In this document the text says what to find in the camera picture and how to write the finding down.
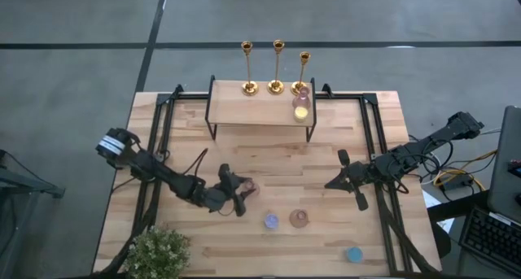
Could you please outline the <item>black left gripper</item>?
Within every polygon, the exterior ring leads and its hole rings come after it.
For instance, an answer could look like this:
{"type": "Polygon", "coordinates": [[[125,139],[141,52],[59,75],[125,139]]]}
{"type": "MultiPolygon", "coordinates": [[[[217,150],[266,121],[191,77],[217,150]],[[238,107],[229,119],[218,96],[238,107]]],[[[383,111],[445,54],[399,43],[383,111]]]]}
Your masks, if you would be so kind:
{"type": "Polygon", "coordinates": [[[244,200],[258,195],[258,190],[243,190],[237,194],[237,189],[244,183],[250,185],[253,180],[250,177],[236,175],[227,163],[219,167],[218,177],[220,182],[206,190],[204,206],[210,211],[220,211],[228,200],[232,200],[236,216],[243,216],[246,212],[244,200]]]}

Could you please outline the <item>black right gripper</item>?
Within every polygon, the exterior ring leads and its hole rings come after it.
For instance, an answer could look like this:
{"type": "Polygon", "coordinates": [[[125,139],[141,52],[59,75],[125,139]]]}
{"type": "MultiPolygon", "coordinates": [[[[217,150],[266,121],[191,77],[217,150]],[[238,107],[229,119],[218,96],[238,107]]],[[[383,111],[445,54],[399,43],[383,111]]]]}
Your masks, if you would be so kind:
{"type": "Polygon", "coordinates": [[[365,195],[360,191],[360,187],[374,183],[376,181],[376,173],[370,170],[369,164],[363,164],[359,161],[350,163],[346,150],[339,150],[339,161],[342,169],[336,177],[325,184],[325,188],[354,193],[358,210],[366,210],[369,207],[368,202],[365,195]]]}

